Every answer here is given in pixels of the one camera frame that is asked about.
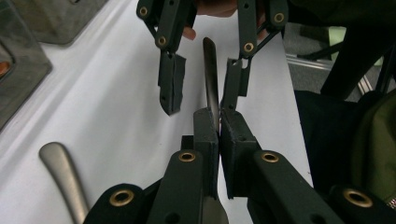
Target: knife handle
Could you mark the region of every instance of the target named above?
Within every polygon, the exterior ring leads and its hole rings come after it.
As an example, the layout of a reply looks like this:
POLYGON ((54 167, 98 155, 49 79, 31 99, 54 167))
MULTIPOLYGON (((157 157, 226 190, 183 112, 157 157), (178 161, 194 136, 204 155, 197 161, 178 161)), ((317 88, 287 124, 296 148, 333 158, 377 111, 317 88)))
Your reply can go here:
POLYGON ((61 190, 74 223, 82 224, 89 209, 76 168, 66 148, 60 143, 52 142, 44 145, 38 154, 61 190))

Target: white surface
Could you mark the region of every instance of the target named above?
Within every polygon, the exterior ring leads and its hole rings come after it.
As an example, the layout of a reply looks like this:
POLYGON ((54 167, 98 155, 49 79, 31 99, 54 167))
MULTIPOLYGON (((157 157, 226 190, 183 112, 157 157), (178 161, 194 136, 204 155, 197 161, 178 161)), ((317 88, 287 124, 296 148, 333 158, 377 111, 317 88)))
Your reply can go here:
MULTIPOLYGON (((160 52, 136 4, 110 0, 73 45, 43 46, 53 70, 0 134, 1 223, 71 223, 38 158, 48 142, 69 149, 90 206, 119 183, 145 188, 161 178, 181 135, 192 134, 193 112, 205 107, 205 36, 217 44, 221 97, 227 58, 238 55, 236 17, 197 17, 197 38, 183 39, 178 51, 187 59, 181 111, 168 117, 157 87, 160 52)), ((285 155, 311 182, 280 36, 255 56, 237 110, 263 148, 285 155)), ((246 200, 226 200, 222 179, 219 193, 231 223, 251 222, 246 200)))

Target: silver metal handle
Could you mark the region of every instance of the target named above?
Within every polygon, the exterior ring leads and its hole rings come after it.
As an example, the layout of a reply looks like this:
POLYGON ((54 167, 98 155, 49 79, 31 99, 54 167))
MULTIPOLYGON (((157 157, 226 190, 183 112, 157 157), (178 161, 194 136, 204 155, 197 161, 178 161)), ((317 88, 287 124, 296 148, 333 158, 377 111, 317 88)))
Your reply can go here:
POLYGON ((216 45, 208 37, 204 38, 204 62, 207 107, 210 107, 212 111, 213 123, 216 132, 219 134, 219 85, 216 45))
POLYGON ((89 209, 75 166, 66 148, 60 143, 48 143, 38 154, 61 190, 74 223, 82 224, 89 209))

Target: green bag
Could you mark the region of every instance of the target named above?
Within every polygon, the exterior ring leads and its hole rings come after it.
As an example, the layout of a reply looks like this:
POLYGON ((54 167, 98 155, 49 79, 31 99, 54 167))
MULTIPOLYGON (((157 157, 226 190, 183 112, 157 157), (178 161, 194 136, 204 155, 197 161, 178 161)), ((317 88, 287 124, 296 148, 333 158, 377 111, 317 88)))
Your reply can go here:
POLYGON ((353 184, 396 209, 396 90, 365 113, 351 153, 353 184))

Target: human hand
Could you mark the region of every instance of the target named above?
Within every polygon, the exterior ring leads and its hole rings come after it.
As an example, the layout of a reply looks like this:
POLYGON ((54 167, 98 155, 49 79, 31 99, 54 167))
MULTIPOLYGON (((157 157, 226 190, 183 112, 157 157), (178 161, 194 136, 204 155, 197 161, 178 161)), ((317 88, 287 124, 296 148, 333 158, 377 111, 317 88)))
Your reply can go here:
MULTIPOLYGON (((231 17, 237 10, 238 0, 195 0, 197 15, 207 15, 213 17, 231 17)), ((257 26, 265 22, 264 6, 262 1, 257 1, 258 9, 257 26)), ((184 27, 183 36, 193 40, 196 37, 195 31, 190 27, 184 27)), ((258 38, 263 39, 265 31, 259 33, 258 38)))

